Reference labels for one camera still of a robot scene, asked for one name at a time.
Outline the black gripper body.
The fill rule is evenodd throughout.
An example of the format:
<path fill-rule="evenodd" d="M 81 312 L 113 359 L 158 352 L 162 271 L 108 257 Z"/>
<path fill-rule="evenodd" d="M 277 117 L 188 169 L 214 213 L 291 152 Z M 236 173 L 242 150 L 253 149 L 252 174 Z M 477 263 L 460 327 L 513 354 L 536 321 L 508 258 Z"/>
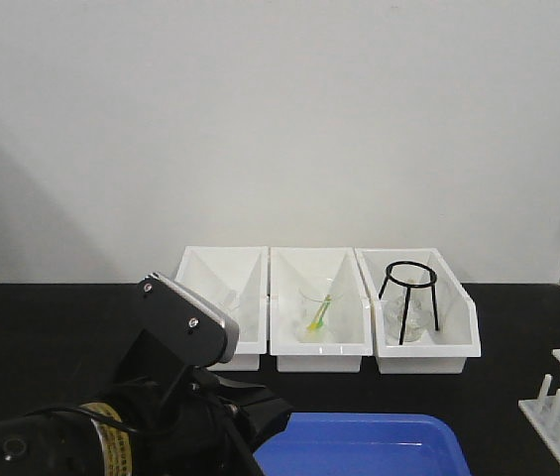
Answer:
<path fill-rule="evenodd" d="M 262 475 L 255 452 L 283 432 L 293 406 L 269 388 L 198 371 L 167 395 L 154 381 L 130 387 L 135 475 Z"/>

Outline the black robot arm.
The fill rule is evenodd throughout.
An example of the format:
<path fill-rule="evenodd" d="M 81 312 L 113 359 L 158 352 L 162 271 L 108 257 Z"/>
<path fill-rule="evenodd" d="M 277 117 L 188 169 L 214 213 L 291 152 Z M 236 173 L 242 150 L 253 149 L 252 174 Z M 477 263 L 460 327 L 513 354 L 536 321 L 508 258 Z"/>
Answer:
<path fill-rule="evenodd" d="M 139 378 L 0 420 L 0 475 L 261 475 L 254 454 L 291 414 L 267 387 L 207 370 L 169 391 Z"/>

